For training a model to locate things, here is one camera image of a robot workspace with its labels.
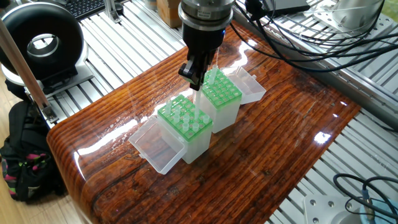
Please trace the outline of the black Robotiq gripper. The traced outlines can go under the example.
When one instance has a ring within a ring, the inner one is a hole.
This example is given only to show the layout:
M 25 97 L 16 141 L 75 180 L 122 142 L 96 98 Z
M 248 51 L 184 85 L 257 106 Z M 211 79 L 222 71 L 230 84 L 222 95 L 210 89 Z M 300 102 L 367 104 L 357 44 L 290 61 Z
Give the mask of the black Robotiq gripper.
M 211 65 L 217 48 L 223 43 L 226 29 L 205 31 L 183 25 L 183 41 L 188 47 L 187 59 L 178 74 L 198 91 L 204 82 L 205 73 Z

